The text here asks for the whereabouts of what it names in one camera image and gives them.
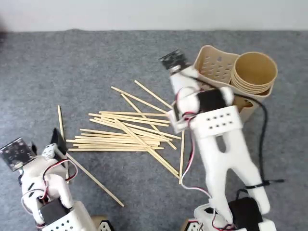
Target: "beige plastic basket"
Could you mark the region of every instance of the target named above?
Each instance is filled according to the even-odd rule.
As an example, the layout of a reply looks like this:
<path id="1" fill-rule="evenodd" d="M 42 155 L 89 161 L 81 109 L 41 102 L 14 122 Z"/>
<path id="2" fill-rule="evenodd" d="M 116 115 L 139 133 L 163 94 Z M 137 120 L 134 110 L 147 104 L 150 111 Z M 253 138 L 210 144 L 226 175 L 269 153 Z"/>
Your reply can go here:
<path id="1" fill-rule="evenodd" d="M 263 101 L 271 94 L 273 85 L 265 92 L 259 94 L 247 93 L 238 89 L 236 84 L 235 86 L 232 85 L 231 75 L 233 75 L 233 66 L 238 57 L 238 54 L 226 53 L 206 45 L 201 48 L 194 63 L 194 67 L 201 74 L 199 76 L 200 79 L 218 88 L 228 86 L 232 88 L 234 93 L 250 96 L 256 100 Z M 209 86 L 201 84 L 201 88 L 207 90 Z M 238 107 L 243 122 L 245 122 L 258 107 L 258 104 L 255 102 L 240 97 L 234 98 L 234 104 Z"/>

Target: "hole pattern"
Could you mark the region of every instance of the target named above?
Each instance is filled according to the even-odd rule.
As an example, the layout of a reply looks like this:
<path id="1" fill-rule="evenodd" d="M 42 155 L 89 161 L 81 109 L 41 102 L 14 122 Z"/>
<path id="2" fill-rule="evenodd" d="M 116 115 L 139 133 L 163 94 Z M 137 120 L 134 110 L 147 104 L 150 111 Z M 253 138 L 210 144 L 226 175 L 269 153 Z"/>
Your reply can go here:
<path id="1" fill-rule="evenodd" d="M 230 114 L 230 113 L 226 113 L 226 114 L 221 114 L 221 115 L 219 115 L 220 118 L 224 118 L 224 117 L 226 117 L 226 116 L 231 116 L 231 114 Z M 215 127 L 217 127 L 217 128 L 219 128 L 220 126 L 227 126 L 227 122 L 223 122 L 223 123 L 221 123 L 221 124 L 216 124 L 216 125 L 215 125 Z"/>
<path id="2" fill-rule="evenodd" d="M 206 47 L 202 56 L 202 58 L 198 57 L 196 62 L 199 72 L 205 77 L 229 83 L 233 62 L 237 57 L 234 55 L 228 56 L 212 47 Z"/>

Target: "cable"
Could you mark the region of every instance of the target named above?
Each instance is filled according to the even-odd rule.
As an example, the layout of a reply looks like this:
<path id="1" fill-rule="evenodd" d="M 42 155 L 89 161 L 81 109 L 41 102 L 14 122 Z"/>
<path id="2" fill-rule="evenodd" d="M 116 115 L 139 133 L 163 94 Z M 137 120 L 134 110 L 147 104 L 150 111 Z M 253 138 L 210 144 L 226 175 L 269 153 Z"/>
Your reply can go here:
<path id="1" fill-rule="evenodd" d="M 58 166 L 58 165 L 60 165 L 60 164 L 62 164 L 62 163 L 64 163 L 64 162 L 66 162 L 66 161 L 68 161 L 68 162 L 70 162 L 70 163 L 73 164 L 73 166 L 75 167 L 75 173 L 74 173 L 72 176 L 70 176 L 69 178 L 65 179 L 65 181 L 71 181 L 73 178 L 75 178 L 75 177 L 77 176 L 77 174 L 78 174 L 78 168 L 77 168 L 77 166 L 75 165 L 75 163 L 74 163 L 73 161 L 71 161 L 70 159 L 63 159 L 63 160 L 58 161 L 57 163 L 54 163 L 53 165 L 50 165 L 48 168 L 46 168 L 46 170 L 44 171 L 43 176 L 42 176 L 42 177 L 43 177 L 44 184 L 45 184 L 45 191 L 44 191 L 44 195 L 43 195 L 42 199 L 45 199 L 46 196 L 48 195 L 48 183 L 47 183 L 47 181 L 45 180 L 45 175 L 46 175 L 46 173 L 47 173 L 50 169 L 52 169 L 52 168 L 54 168 L 54 167 L 56 167 L 56 166 Z"/>
<path id="2" fill-rule="evenodd" d="M 195 140 L 194 140 L 194 136 L 193 136 L 193 132 L 192 130 L 190 129 L 190 122 L 191 120 L 193 120 L 195 118 L 195 115 L 193 117 L 190 117 L 188 119 L 188 128 L 190 130 L 190 135 L 191 135 L 191 144 L 192 144 L 192 149 L 191 149 L 191 153 L 190 153 L 190 157 L 189 157 L 189 161 L 188 161 L 188 164 L 186 166 L 186 169 L 180 179 L 180 184 L 181 186 L 184 188 L 184 189 L 187 189 L 187 190 L 198 190 L 198 191 L 201 191 L 203 192 L 204 194 L 206 194 L 210 199 L 212 198 L 211 195 L 206 191 L 204 190 L 203 188 L 200 188 L 200 187 L 187 187 L 186 185 L 183 184 L 183 179 L 186 175 L 186 173 L 189 171 L 191 165 L 192 165 L 192 162 L 193 162 L 193 158 L 194 158 L 194 153 L 195 153 Z"/>
<path id="3" fill-rule="evenodd" d="M 179 72 L 179 73 L 181 75 L 185 76 L 185 77 L 192 78 L 192 79 L 194 79 L 198 82 L 207 84 L 208 86 L 210 86 L 212 88 L 218 89 L 216 86 L 214 86 L 214 85 L 212 85 L 212 84 L 210 84 L 210 83 L 208 83 L 204 80 L 185 75 L 182 72 Z M 246 96 L 246 95 L 242 95 L 242 94 L 238 94 L 238 93 L 234 93 L 234 96 L 242 97 L 242 98 L 245 98 L 245 99 L 248 99 L 248 100 L 251 100 L 251 101 L 257 103 L 262 108 L 263 113 L 264 113 L 264 121 L 263 121 L 262 129 L 261 129 L 261 134 L 260 134 L 260 138 L 259 138 L 259 146 L 258 146 L 259 169 L 260 169 L 260 176 L 261 176 L 262 183 L 259 184 L 259 185 L 254 185 L 254 186 L 246 186 L 246 188 L 247 189 L 253 189 L 253 188 L 257 188 L 257 187 L 261 187 L 261 186 L 268 186 L 272 183 L 282 183 L 282 182 L 284 182 L 284 179 L 278 179 L 278 180 L 266 180 L 265 179 L 264 160 L 263 160 L 263 143 L 264 143 L 265 133 L 266 133 L 267 124 L 268 124 L 268 120 L 269 120 L 267 108 L 259 100 L 256 100 L 256 99 L 254 99 L 250 96 Z"/>
<path id="4" fill-rule="evenodd" d="M 36 192 L 36 191 L 42 191 L 42 192 L 44 192 L 44 190 L 42 190 L 42 189 L 32 189 L 32 190 L 29 190 L 29 191 L 27 191 L 25 194 L 23 194 L 22 195 L 22 197 L 21 197 L 21 199 L 20 199 L 20 202 L 21 202 L 21 205 L 23 206 L 23 208 L 25 209 L 25 211 L 28 213 L 28 214 L 30 214 L 30 215 L 32 215 L 32 212 L 29 210 L 29 208 L 27 208 L 26 207 L 26 205 L 25 205 L 25 203 L 24 203 L 24 196 L 26 196 L 28 193 L 32 193 L 32 192 Z"/>
<path id="5" fill-rule="evenodd" d="M 223 228 L 218 228 L 214 225 L 214 221 L 215 221 L 215 218 L 216 218 L 216 211 L 215 209 L 213 210 L 213 218 L 212 218 L 212 227 L 218 231 L 232 231 L 233 228 L 234 228 L 234 224 L 227 224 L 225 227 Z"/>
<path id="6" fill-rule="evenodd" d="M 18 183 L 19 183 L 19 185 L 21 186 L 21 185 L 22 185 L 22 183 L 21 183 L 21 177 L 23 177 L 25 171 L 24 171 L 24 168 L 23 168 L 23 167 L 21 167 L 20 169 L 21 169 L 21 174 L 18 176 Z"/>
<path id="7" fill-rule="evenodd" d="M 246 189 L 239 189 L 237 192 L 236 192 L 236 196 L 235 196 L 235 199 L 238 200 L 239 197 L 240 197 L 240 193 L 241 192 L 244 192 L 244 193 L 248 193 L 248 191 Z"/>

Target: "white plastic bracket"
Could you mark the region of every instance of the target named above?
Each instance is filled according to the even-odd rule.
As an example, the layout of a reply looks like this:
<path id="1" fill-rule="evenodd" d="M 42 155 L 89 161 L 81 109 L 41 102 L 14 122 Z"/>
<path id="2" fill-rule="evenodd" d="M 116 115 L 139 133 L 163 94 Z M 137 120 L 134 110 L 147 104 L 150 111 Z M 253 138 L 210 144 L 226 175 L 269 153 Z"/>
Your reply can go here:
<path id="1" fill-rule="evenodd" d="M 259 171 L 252 162 L 236 106 L 229 106 L 196 116 L 191 128 L 196 137 L 200 155 L 206 169 L 206 185 L 212 196 L 211 205 L 232 223 L 232 213 L 225 195 L 226 175 L 232 169 L 246 186 L 262 183 Z M 220 151 L 216 136 L 222 136 L 226 151 Z M 264 187 L 248 190 L 259 207 L 261 214 L 270 210 Z"/>
<path id="2" fill-rule="evenodd" d="M 97 231 L 97 229 L 84 205 L 77 201 L 70 213 L 46 226 L 42 231 Z"/>

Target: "pile of chopsticks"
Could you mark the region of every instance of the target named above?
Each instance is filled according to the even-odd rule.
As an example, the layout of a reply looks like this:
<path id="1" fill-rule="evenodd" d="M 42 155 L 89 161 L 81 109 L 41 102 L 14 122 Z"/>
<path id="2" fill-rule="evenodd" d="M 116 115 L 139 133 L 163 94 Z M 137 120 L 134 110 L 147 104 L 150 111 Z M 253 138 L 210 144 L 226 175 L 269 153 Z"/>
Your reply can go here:
<path id="1" fill-rule="evenodd" d="M 141 88 L 154 96 L 168 108 L 172 106 L 147 89 L 144 85 L 135 80 Z M 136 112 L 114 112 L 100 111 L 99 113 L 89 113 L 90 121 L 100 125 L 121 130 L 120 132 L 110 132 L 104 130 L 92 130 L 81 128 L 81 135 L 75 136 L 74 140 L 66 140 L 73 143 L 74 148 L 70 148 L 71 152 L 148 152 L 158 162 L 160 162 L 168 171 L 170 171 L 178 179 L 182 175 L 182 156 L 184 137 L 169 134 L 160 131 L 157 127 L 168 127 L 167 112 L 158 108 L 140 98 L 137 98 L 123 90 L 115 87 L 112 89 L 121 93 L 122 97 Z M 159 113 L 143 113 L 128 98 L 135 99 L 157 111 Z M 152 128 L 145 128 L 144 125 L 150 125 Z M 156 150 L 162 150 L 161 142 L 167 142 L 173 149 L 177 149 L 172 143 L 173 139 L 182 139 L 180 172 L 178 172 L 170 163 L 168 163 Z"/>

